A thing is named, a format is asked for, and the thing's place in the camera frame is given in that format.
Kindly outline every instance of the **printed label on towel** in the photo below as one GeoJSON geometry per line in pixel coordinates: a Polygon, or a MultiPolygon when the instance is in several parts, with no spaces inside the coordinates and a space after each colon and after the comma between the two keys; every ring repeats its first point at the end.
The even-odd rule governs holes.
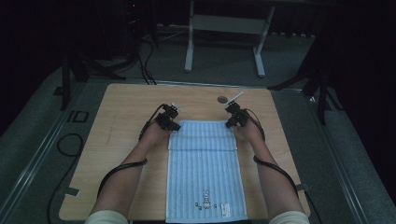
{"type": "Polygon", "coordinates": [[[229,203],[222,203],[221,204],[221,216],[222,217],[230,217],[230,204],[229,203]]]}

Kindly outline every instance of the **person's arm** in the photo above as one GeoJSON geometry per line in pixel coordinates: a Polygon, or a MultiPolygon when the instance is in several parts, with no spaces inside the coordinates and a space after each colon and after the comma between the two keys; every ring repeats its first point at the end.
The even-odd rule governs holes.
{"type": "MultiPolygon", "coordinates": [[[[236,126],[233,128],[249,141],[260,161],[277,165],[262,139],[259,128],[250,119],[247,120],[245,127],[236,126]]],[[[285,176],[263,165],[257,164],[257,169],[269,219],[288,211],[304,212],[293,186],[285,176]]]]}
{"type": "MultiPolygon", "coordinates": [[[[168,137],[170,131],[164,131],[157,123],[151,124],[131,153],[121,164],[140,162],[146,159],[149,150],[168,137]]],[[[120,170],[114,173],[104,184],[91,214],[111,210],[127,217],[134,194],[139,184],[142,166],[120,170]]]]}

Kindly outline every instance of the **wooden table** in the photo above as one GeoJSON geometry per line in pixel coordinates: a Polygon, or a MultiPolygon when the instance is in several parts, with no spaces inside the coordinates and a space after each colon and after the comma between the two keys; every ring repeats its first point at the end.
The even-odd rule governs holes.
{"type": "MultiPolygon", "coordinates": [[[[161,104],[177,103],[181,109],[175,121],[182,119],[226,120],[230,114],[218,103],[218,96],[233,98],[244,94],[237,103],[251,109],[260,119],[266,143],[274,158],[296,184],[299,176],[290,154],[271,93],[265,89],[243,89],[197,86],[162,86],[111,84],[106,90],[90,135],[85,144],[70,188],[79,189],[78,196],[66,195],[60,210],[63,220],[86,219],[96,200],[99,184],[105,174],[118,166],[137,143],[145,122],[161,104]]],[[[247,216],[266,219],[264,198],[250,144],[236,136],[241,176],[244,185],[247,216]]],[[[165,220],[167,180],[167,141],[148,154],[139,188],[128,218],[132,220],[165,220]]],[[[310,210],[300,192],[305,212],[310,210]]]]}

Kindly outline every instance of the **metal stand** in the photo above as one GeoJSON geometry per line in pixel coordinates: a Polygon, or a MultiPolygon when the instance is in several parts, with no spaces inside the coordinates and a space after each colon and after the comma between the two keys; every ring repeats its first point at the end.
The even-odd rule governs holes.
{"type": "Polygon", "coordinates": [[[275,7],[271,7],[266,20],[241,19],[231,17],[217,17],[194,14],[194,0],[190,0],[190,28],[189,45],[187,46],[186,63],[184,70],[192,70],[192,56],[194,51],[193,32],[194,30],[207,30],[218,32],[232,32],[240,34],[260,35],[260,42],[253,48],[253,55],[256,62],[259,77],[264,77],[264,66],[262,64],[262,46],[267,37],[271,19],[274,15],[275,7]]]}
{"type": "Polygon", "coordinates": [[[280,91],[293,83],[308,78],[308,81],[303,87],[303,94],[304,96],[312,97],[317,89],[320,88],[318,118],[323,125],[326,125],[324,111],[326,107],[327,87],[329,86],[329,78],[336,59],[334,46],[329,45],[328,40],[325,38],[328,35],[326,32],[328,31],[323,28],[316,37],[295,77],[267,88],[268,90],[280,91]]]}

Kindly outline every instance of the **black cable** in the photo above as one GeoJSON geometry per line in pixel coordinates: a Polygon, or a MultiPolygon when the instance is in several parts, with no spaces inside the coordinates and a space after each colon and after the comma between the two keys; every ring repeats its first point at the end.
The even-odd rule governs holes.
{"type": "Polygon", "coordinates": [[[142,59],[140,58],[140,55],[139,55],[139,54],[137,55],[137,60],[138,60],[139,63],[140,63],[140,69],[141,69],[141,73],[142,73],[142,78],[145,79],[145,81],[146,81],[146,83],[147,83],[148,85],[150,85],[148,79],[146,78],[146,75],[145,75],[145,72],[144,72],[144,69],[143,69],[142,59]]]}
{"type": "Polygon", "coordinates": [[[51,222],[51,218],[50,218],[50,208],[51,208],[51,205],[52,205],[52,201],[53,201],[53,199],[54,199],[56,193],[57,193],[57,192],[59,191],[59,189],[61,188],[61,185],[62,185],[62,183],[64,182],[64,180],[66,179],[67,175],[70,173],[70,171],[72,170],[72,168],[73,168],[74,165],[76,164],[76,162],[77,162],[79,156],[81,155],[82,149],[84,148],[84,141],[82,140],[81,135],[79,135],[78,133],[69,133],[69,134],[63,136],[61,139],[58,140],[58,144],[57,144],[56,147],[58,148],[58,151],[59,151],[62,155],[65,155],[66,157],[74,157],[74,160],[73,160],[73,163],[72,163],[72,164],[69,166],[69,168],[67,169],[67,171],[66,171],[66,173],[64,174],[64,176],[62,177],[61,181],[59,181],[59,183],[58,183],[58,185],[56,186],[55,190],[52,192],[52,194],[51,194],[51,196],[50,196],[50,198],[49,198],[49,202],[47,203],[47,221],[48,221],[49,224],[52,223],[52,222],[51,222]],[[76,137],[78,138],[79,142],[80,142],[80,145],[79,145],[79,149],[78,149],[78,153],[77,153],[77,154],[68,154],[68,153],[66,153],[66,152],[64,152],[64,151],[61,150],[60,145],[61,145],[62,140],[64,140],[66,137],[69,137],[69,136],[76,136],[76,137]]]}
{"type": "Polygon", "coordinates": [[[112,169],[110,172],[108,172],[105,177],[102,179],[102,182],[100,183],[99,186],[99,190],[98,190],[98,194],[96,197],[99,197],[100,192],[102,191],[103,186],[105,185],[105,183],[107,182],[107,180],[114,175],[116,172],[121,171],[121,170],[125,170],[127,168],[132,168],[132,167],[136,167],[136,166],[142,166],[145,165],[146,163],[148,163],[148,159],[144,159],[143,161],[138,161],[138,162],[130,162],[130,163],[126,163],[126,164],[121,164],[119,166],[117,166],[116,168],[112,169]]]}
{"type": "Polygon", "coordinates": [[[149,58],[151,57],[151,54],[154,51],[154,47],[147,40],[142,39],[142,42],[143,43],[147,43],[147,44],[149,44],[151,46],[150,52],[148,54],[148,57],[147,57],[147,59],[146,59],[146,61],[144,63],[143,63],[142,58],[140,57],[140,55],[137,55],[137,59],[138,59],[138,61],[140,63],[140,71],[142,73],[142,77],[143,77],[143,79],[145,79],[145,81],[146,81],[146,83],[148,85],[157,85],[154,77],[152,76],[152,74],[148,70],[149,58]]]}
{"type": "MultiPolygon", "coordinates": [[[[259,130],[262,132],[262,125],[260,124],[260,121],[259,121],[258,117],[256,116],[256,114],[255,114],[253,111],[249,110],[249,109],[247,109],[247,111],[249,111],[250,113],[252,113],[252,114],[254,115],[254,117],[255,117],[256,119],[253,119],[253,117],[251,117],[251,116],[249,115],[249,113],[246,113],[246,115],[248,115],[248,117],[251,119],[251,121],[253,121],[253,123],[254,123],[254,124],[259,128],[259,130]]],[[[289,182],[291,183],[291,185],[293,186],[294,191],[295,191],[296,194],[297,194],[297,197],[299,197],[297,187],[296,187],[294,181],[292,180],[292,178],[290,177],[290,175],[289,175],[286,171],[284,171],[284,170],[283,170],[282,168],[280,168],[279,166],[274,165],[274,164],[272,164],[272,163],[270,163],[270,162],[267,162],[267,161],[260,161],[256,156],[253,157],[253,160],[254,160],[255,162],[257,162],[258,164],[260,164],[260,165],[267,166],[267,167],[269,167],[269,168],[271,168],[271,169],[274,169],[274,170],[280,172],[282,175],[284,175],[284,176],[289,180],[289,182]]],[[[312,201],[311,197],[309,196],[308,192],[306,192],[306,190],[304,190],[304,194],[305,194],[306,198],[308,199],[308,201],[311,203],[312,208],[314,209],[315,214],[317,215],[318,221],[319,221],[319,223],[321,224],[321,223],[322,223],[322,220],[321,220],[320,214],[319,214],[319,212],[318,212],[318,209],[315,207],[314,202],[312,201]]]]}
{"type": "Polygon", "coordinates": [[[143,126],[142,131],[140,131],[140,134],[139,134],[139,141],[140,141],[140,139],[142,138],[143,133],[146,131],[146,129],[147,129],[151,124],[155,123],[155,122],[151,122],[151,121],[152,121],[152,119],[154,118],[154,116],[158,113],[158,111],[161,109],[161,107],[163,107],[164,105],[165,105],[165,104],[162,104],[162,105],[158,106],[158,108],[157,108],[157,109],[154,111],[154,113],[151,115],[151,118],[149,118],[149,120],[146,122],[145,126],[143,126]]]}
{"type": "Polygon", "coordinates": [[[269,168],[271,168],[271,169],[273,169],[273,170],[276,170],[276,171],[280,172],[282,175],[284,175],[284,176],[289,180],[289,182],[291,183],[291,186],[294,188],[294,191],[296,192],[296,195],[297,195],[297,197],[298,197],[297,187],[296,187],[296,185],[294,184],[293,179],[291,179],[290,175],[289,175],[286,171],[284,171],[284,170],[283,170],[282,168],[280,168],[279,166],[277,166],[277,165],[275,165],[275,164],[272,164],[271,162],[261,161],[261,160],[259,160],[256,156],[253,157],[253,160],[254,160],[256,163],[260,164],[260,165],[269,167],[269,168]]]}

